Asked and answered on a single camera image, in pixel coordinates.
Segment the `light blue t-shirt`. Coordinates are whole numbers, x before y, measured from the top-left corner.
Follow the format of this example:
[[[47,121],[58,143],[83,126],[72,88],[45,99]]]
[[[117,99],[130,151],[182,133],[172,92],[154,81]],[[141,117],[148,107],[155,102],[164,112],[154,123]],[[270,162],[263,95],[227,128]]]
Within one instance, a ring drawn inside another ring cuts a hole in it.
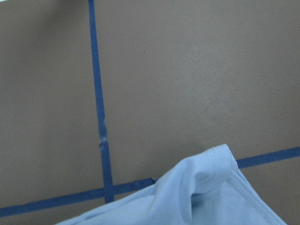
[[[181,160],[157,182],[66,225],[282,225],[225,144]]]

